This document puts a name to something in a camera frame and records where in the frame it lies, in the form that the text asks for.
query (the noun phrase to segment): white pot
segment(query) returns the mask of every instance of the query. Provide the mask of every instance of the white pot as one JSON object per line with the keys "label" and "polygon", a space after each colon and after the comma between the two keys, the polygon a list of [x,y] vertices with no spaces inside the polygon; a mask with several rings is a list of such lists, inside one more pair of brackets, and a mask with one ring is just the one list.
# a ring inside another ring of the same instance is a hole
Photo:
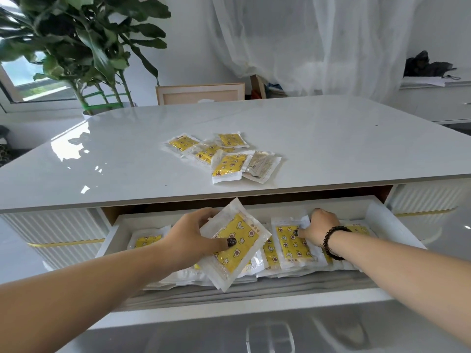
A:
{"label": "white pot", "polygon": [[[122,105],[123,105],[123,108],[130,108],[131,107],[131,103],[129,101],[123,101],[122,102]],[[96,109],[96,110],[91,110],[90,111],[92,114],[89,115],[87,111],[82,111],[82,116],[85,120],[88,120],[89,118],[93,117],[94,115],[97,115],[97,114],[101,114],[103,112],[109,112],[108,109]]]}

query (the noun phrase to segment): hand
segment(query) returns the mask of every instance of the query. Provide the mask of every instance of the hand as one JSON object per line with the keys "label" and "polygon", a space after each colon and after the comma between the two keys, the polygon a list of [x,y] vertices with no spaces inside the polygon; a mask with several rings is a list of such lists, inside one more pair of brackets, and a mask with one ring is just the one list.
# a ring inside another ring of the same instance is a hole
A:
{"label": "hand", "polygon": [[334,213],[316,208],[311,215],[311,225],[306,229],[299,229],[298,236],[306,238],[311,243],[321,247],[327,232],[338,225],[340,225],[340,222]]}
{"label": "hand", "polygon": [[233,238],[209,239],[201,236],[200,228],[214,217],[219,211],[214,208],[202,208],[187,213],[170,229],[170,232],[158,243],[165,246],[172,258],[172,270],[186,269],[203,256],[211,255],[216,251],[227,250],[235,244]]}

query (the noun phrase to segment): sheer curtain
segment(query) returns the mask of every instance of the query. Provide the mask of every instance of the sheer curtain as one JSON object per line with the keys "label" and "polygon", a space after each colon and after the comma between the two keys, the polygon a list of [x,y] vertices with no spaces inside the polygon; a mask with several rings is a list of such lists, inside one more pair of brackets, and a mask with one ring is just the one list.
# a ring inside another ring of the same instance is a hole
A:
{"label": "sheer curtain", "polygon": [[386,100],[400,86],[422,0],[212,0],[211,38],[240,77],[259,74],[291,96]]}

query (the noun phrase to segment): potted plant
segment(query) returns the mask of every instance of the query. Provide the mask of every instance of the potted plant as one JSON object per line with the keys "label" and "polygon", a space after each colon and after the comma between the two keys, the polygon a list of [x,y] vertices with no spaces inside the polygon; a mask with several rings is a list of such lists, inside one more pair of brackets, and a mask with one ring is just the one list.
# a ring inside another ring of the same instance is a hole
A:
{"label": "potted plant", "polygon": [[[43,73],[34,80],[50,78],[64,81],[73,89],[84,114],[123,107],[120,95],[134,106],[124,70],[132,51],[144,67],[158,78],[158,70],[141,53],[139,46],[166,48],[165,32],[149,17],[169,18],[168,7],[158,0],[11,0],[21,11],[0,7],[0,62],[24,56],[28,62],[42,65]],[[120,23],[110,17],[120,14]],[[140,33],[148,39],[135,39]],[[113,94],[105,94],[102,85]],[[117,84],[124,93],[119,94]],[[85,94],[94,87],[96,92]],[[101,95],[103,104],[90,106],[87,98]],[[110,103],[108,97],[116,102]]]}

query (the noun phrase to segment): gold strip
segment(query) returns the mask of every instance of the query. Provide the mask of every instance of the gold strip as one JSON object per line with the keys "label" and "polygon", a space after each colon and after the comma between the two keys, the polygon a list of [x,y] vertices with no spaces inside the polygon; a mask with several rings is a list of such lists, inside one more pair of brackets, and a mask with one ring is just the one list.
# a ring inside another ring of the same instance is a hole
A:
{"label": "gold strip", "polygon": [[34,248],[52,248],[52,247],[64,247],[67,245],[79,245],[79,244],[93,244],[93,243],[102,243],[105,239],[88,239],[88,240],[77,240],[77,241],[65,241],[61,243],[49,243],[49,244],[35,244],[27,243],[30,247]]}
{"label": "gold strip", "polygon": [[395,216],[414,216],[414,215],[428,215],[428,214],[443,214],[453,212],[455,208],[451,209],[442,209],[442,210],[429,210],[428,212],[415,212],[415,213],[398,213],[394,214]]}

